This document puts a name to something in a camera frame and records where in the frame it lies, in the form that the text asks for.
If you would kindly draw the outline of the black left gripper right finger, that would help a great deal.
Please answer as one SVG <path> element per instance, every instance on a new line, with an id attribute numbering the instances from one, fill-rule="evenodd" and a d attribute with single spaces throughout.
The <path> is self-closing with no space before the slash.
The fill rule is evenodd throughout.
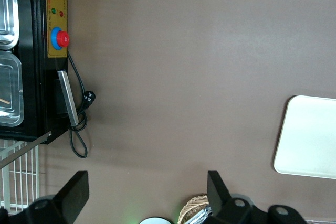
<path id="1" fill-rule="evenodd" d="M 212 210 L 207 223 L 306 223 L 289 206 L 272 205 L 262 211 L 241 197 L 233 197 L 215 170 L 207 174 L 207 198 Z"/>

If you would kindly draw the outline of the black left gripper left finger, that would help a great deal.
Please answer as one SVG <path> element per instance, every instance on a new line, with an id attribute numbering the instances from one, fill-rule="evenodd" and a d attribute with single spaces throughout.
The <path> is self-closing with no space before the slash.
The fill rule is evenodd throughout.
<path id="1" fill-rule="evenodd" d="M 88 172 L 78 171 L 58 193 L 35 200 L 18 214 L 2 208 L 1 223 L 74 223 L 88 199 Z"/>

